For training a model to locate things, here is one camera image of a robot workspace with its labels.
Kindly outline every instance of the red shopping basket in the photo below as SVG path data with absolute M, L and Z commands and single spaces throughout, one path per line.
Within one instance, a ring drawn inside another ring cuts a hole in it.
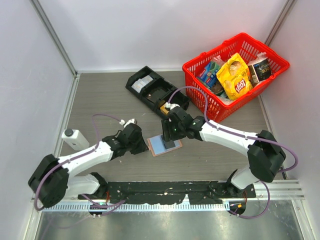
M 266 52 L 269 64 L 272 70 L 272 76 L 262 81 L 255 86 L 251 91 L 234 100 L 231 104 L 226 105 L 219 97 L 213 94 L 206 88 L 197 78 L 203 71 L 205 66 L 213 57 L 221 56 L 222 60 L 227 61 L 233 54 L 239 53 L 243 60 L 248 63 L 256 59 L 257 54 Z M 281 73 L 289 68 L 290 64 L 271 48 L 262 42 L 255 40 L 246 33 L 240 33 L 229 40 L 224 41 L 220 46 L 208 52 L 203 52 L 196 58 L 188 61 L 182 67 L 185 73 L 185 85 L 193 86 L 204 91 L 208 98 L 207 116 L 215 122 L 221 122 L 230 114 L 241 108 L 243 105 L 261 94 L 271 82 Z M 191 98 L 191 101 L 202 111 L 205 110 L 204 96 L 195 89 L 186 89 L 186 94 Z

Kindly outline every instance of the red logo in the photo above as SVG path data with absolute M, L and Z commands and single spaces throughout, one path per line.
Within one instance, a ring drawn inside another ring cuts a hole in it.
M 235 90 L 237 93 L 240 93 L 241 89 L 246 87 L 246 81 L 242 79 L 240 82 L 238 82 L 235 86 Z

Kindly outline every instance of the white bottle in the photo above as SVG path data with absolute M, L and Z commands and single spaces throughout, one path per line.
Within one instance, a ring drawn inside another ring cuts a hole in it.
M 66 129 L 62 134 L 62 139 L 74 150 L 81 151 L 89 147 L 88 140 L 79 130 Z

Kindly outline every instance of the yellow object in tray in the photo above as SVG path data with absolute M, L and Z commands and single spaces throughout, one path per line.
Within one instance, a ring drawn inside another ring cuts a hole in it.
M 216 76 L 230 100 L 240 98 L 253 88 L 249 68 L 239 53 L 232 55 Z

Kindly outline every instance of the white panel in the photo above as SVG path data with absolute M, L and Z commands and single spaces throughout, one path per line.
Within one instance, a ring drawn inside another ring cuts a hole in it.
M 40 0 L 79 71 L 181 69 L 240 32 L 264 41 L 285 0 Z
M 320 223 L 315 207 L 320 199 L 319 11 L 318 0 L 297 1 L 271 45 L 291 67 L 262 96 L 277 140 L 299 156 L 298 167 L 287 174 L 299 179 L 315 227 Z M 292 164 L 289 156 L 285 165 Z
M 23 239 L 28 180 L 53 152 L 72 75 L 28 0 L 0 7 L 1 239 Z

